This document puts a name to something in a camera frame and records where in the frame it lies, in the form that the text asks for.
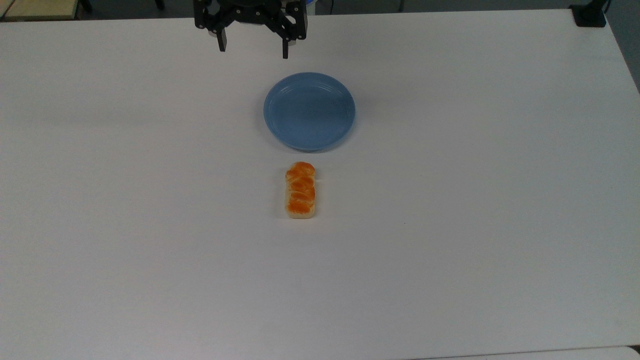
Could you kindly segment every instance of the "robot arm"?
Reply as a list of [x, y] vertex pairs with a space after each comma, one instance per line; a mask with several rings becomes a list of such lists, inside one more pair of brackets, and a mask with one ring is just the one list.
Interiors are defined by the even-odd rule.
[[193, 0], [193, 17], [197, 28], [209, 30], [209, 34], [218, 39], [220, 51], [227, 49], [225, 28], [234, 21], [266, 25], [282, 38], [282, 58], [285, 59], [289, 57], [289, 44], [307, 38], [305, 0], [215, 0], [220, 9], [211, 15], [207, 8], [213, 1]]

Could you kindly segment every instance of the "white table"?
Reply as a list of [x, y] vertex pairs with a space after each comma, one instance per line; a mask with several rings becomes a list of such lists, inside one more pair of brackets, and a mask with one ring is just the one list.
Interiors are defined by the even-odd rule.
[[[0, 24], [0, 357], [384, 360], [640, 343], [640, 97], [568, 10]], [[340, 147], [278, 143], [341, 80]], [[290, 220], [284, 171], [318, 171]]]

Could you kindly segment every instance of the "blue plate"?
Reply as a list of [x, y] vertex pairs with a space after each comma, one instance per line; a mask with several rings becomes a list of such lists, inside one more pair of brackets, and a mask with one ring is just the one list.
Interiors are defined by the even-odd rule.
[[277, 83], [264, 100], [264, 120], [285, 145], [320, 151], [351, 129], [356, 106], [349, 90], [331, 76], [301, 72]]

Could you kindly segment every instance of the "plate rim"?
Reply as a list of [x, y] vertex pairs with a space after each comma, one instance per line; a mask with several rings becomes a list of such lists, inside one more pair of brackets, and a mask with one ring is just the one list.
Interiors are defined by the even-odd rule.
[[[328, 78], [330, 81], [334, 81], [335, 83], [339, 84], [344, 91], [346, 92], [346, 95], [348, 95], [348, 99], [350, 102], [350, 105], [353, 109], [353, 111], [350, 112], [349, 117], [347, 118], [348, 120], [348, 127], [345, 130], [344, 134], [341, 134], [341, 136], [334, 140], [331, 141], [330, 143], [323, 145], [321, 147], [300, 147], [294, 144], [291, 144], [290, 142], [287, 142], [285, 140], [283, 140], [281, 137], [278, 136], [278, 134], [276, 133], [276, 131], [274, 131], [274, 129], [271, 127], [272, 123], [273, 123], [273, 119], [270, 118], [270, 115], [268, 115], [268, 109], [269, 109], [269, 104], [271, 103], [271, 101], [269, 101], [273, 96], [275, 96], [275, 91], [276, 89], [279, 87], [279, 85], [281, 85], [282, 83], [284, 83], [285, 81], [291, 79], [291, 78], [296, 78], [299, 76], [305, 76], [305, 75], [315, 75], [315, 76], [320, 76], [322, 78]], [[282, 78], [280, 81], [278, 81], [275, 85], [273, 85], [271, 87], [271, 89], [269, 89], [269, 92], [267, 93], [267, 96], [264, 99], [264, 105], [262, 108], [262, 116], [264, 117], [264, 121], [267, 125], [267, 128], [269, 129], [269, 131], [271, 132], [271, 134], [281, 143], [283, 143], [284, 145], [296, 149], [296, 150], [300, 150], [300, 151], [305, 151], [305, 152], [316, 152], [316, 151], [321, 151], [321, 150], [325, 150], [325, 149], [329, 149], [331, 147], [334, 147], [335, 145], [338, 145], [339, 143], [341, 143], [341, 141], [343, 141], [347, 135], [351, 132], [351, 129], [353, 128], [353, 124], [355, 122], [355, 117], [356, 117], [356, 106], [355, 106], [355, 100], [353, 98], [353, 95], [351, 95], [351, 92], [349, 91], [349, 89], [342, 83], [340, 82], [338, 79], [329, 76], [327, 74], [323, 74], [321, 72], [311, 72], [311, 71], [306, 71], [306, 72], [298, 72], [295, 74], [291, 74], [285, 78]]]

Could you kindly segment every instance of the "toy bread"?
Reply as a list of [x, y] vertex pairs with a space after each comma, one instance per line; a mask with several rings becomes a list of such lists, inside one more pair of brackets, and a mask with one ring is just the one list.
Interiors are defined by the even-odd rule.
[[316, 170], [299, 161], [287, 171], [285, 208], [291, 218], [310, 218], [316, 211]]

